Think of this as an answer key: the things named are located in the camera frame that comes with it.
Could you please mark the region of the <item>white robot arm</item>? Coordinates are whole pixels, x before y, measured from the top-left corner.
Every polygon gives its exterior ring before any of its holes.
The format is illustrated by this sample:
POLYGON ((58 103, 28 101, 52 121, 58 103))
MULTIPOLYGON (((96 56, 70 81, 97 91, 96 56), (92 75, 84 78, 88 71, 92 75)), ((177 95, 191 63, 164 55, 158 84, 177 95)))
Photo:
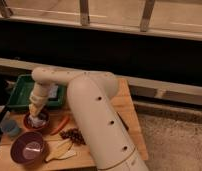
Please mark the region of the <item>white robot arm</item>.
POLYGON ((119 83, 111 72, 35 68, 30 113, 46 104, 52 84, 67 87, 67 102, 98 171, 149 171, 112 106, 119 83))

